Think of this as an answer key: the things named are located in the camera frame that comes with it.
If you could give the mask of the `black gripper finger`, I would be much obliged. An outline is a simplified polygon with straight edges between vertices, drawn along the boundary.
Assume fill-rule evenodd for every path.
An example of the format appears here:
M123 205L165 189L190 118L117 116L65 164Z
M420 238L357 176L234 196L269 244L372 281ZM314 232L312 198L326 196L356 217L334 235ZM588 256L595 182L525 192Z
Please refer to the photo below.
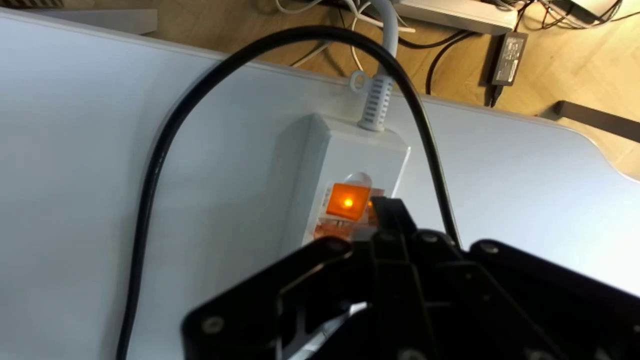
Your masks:
M405 246L417 232L407 208L399 198L374 196L372 208L376 213L376 232L372 235L374 244Z

